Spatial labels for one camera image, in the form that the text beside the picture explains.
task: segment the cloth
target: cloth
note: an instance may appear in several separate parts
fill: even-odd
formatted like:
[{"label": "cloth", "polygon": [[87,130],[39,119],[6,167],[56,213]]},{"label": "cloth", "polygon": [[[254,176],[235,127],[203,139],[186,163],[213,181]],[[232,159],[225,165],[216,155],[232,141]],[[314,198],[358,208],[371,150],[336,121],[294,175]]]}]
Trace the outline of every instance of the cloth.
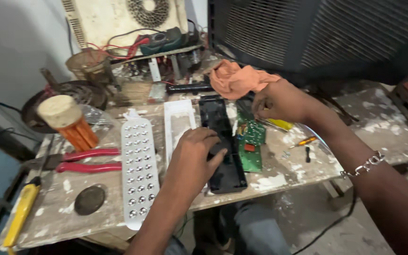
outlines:
[{"label": "cloth", "polygon": [[270,82],[281,79],[278,75],[255,70],[250,65],[240,68],[236,62],[226,59],[210,71],[209,78],[213,89],[229,100],[239,99],[250,90],[259,92]]},{"label": "cloth", "polygon": [[[218,229],[234,238],[234,255],[291,255],[271,210],[251,201],[221,206]],[[172,237],[165,255],[187,255],[184,245]]]}]

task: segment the hand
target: hand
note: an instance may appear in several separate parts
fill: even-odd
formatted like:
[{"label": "hand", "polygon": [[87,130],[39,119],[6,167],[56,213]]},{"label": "hand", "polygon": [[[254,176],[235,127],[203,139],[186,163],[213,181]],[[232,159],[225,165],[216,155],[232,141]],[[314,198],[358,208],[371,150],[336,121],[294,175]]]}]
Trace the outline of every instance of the hand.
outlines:
[{"label": "hand", "polygon": [[191,204],[228,152],[222,149],[207,162],[209,150],[218,142],[217,132],[208,128],[186,131],[173,152],[161,189]]},{"label": "hand", "polygon": [[312,112],[322,106],[321,102],[282,78],[269,83],[256,94],[252,112],[257,119],[281,119],[306,124]]}]

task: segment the red pliers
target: red pliers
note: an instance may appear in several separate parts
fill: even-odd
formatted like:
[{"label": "red pliers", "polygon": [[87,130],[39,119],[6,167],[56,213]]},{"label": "red pliers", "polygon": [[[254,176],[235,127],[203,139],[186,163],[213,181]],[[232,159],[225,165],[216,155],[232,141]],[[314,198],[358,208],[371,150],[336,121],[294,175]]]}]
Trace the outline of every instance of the red pliers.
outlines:
[{"label": "red pliers", "polygon": [[[52,154],[47,156],[47,163],[43,170],[55,170],[57,172],[74,171],[81,173],[99,173],[108,171],[121,171],[122,163],[105,163],[99,165],[87,165],[75,163],[78,160],[82,160],[88,157],[99,156],[118,156],[121,152],[117,148],[112,149],[93,149],[81,153],[66,153],[66,154]],[[30,169],[39,169],[42,164],[43,157],[39,157],[33,160],[26,161],[23,165]]]}]

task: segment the circuit board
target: circuit board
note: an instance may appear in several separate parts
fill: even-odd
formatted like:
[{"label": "circuit board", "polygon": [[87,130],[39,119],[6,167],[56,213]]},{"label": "circuit board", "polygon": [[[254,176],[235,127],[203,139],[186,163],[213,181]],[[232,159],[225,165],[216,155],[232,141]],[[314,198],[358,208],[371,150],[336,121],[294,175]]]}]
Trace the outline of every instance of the circuit board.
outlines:
[{"label": "circuit board", "polygon": [[246,125],[247,129],[244,135],[246,143],[259,146],[265,143],[265,127],[257,123],[255,120],[250,120]]},{"label": "circuit board", "polygon": [[248,120],[246,117],[237,110],[237,119],[239,129],[236,134],[238,139],[238,155],[242,162],[243,171],[245,172],[261,172],[262,171],[262,158],[261,147],[254,146],[254,151],[249,152],[245,150],[245,135],[248,130]]}]

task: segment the orange cylinder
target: orange cylinder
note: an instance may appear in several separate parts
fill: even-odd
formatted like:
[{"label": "orange cylinder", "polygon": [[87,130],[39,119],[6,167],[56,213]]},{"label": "orange cylinder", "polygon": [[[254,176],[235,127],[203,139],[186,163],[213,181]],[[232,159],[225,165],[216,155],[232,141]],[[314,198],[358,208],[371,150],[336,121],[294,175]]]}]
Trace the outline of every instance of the orange cylinder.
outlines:
[{"label": "orange cylinder", "polygon": [[38,106],[37,113],[51,128],[64,136],[77,152],[87,151],[97,146],[98,137],[71,96],[51,97]]}]

